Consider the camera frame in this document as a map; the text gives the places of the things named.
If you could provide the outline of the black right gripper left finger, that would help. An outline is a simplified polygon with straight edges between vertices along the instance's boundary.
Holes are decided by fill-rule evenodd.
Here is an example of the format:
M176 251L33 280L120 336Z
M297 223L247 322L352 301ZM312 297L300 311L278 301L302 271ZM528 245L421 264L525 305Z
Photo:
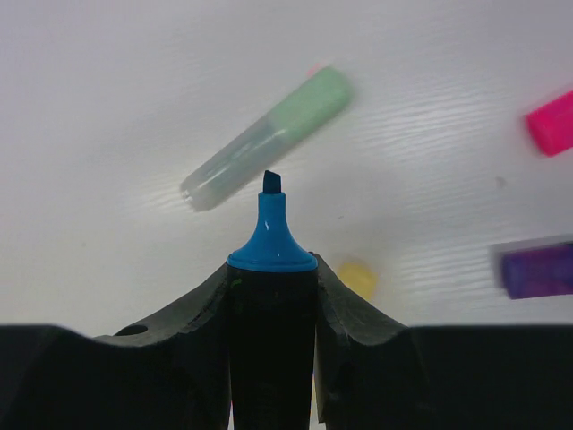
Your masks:
M112 336L3 326L2 428L227 428L226 276Z

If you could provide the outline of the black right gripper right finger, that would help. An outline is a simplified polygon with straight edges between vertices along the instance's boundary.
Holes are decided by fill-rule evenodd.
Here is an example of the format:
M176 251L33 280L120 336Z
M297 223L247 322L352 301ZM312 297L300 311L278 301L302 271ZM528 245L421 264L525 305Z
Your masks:
M568 325L408 327L318 267L315 382L329 429L569 429Z

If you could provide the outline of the pastel yellow highlighter cap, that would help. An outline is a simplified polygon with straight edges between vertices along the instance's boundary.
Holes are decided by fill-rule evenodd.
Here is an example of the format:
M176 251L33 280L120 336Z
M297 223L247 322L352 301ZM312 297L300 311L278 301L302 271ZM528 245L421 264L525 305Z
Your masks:
M343 262L337 269L338 278L361 298L371 301L376 293L379 278L364 262Z

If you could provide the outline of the blue black highlighter body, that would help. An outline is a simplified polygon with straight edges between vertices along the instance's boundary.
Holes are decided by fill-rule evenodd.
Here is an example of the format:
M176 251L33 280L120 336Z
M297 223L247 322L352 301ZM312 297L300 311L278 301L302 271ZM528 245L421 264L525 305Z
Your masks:
M286 197L266 171L255 230L227 258L236 429L310 425L318 262L290 232Z

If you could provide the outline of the pink highlighter cap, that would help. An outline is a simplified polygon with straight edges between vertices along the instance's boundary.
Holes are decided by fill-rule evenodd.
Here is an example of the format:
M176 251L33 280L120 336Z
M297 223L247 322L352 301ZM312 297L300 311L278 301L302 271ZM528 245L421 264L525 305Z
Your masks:
M572 149L572 91L525 116L526 129L536 149L554 157Z

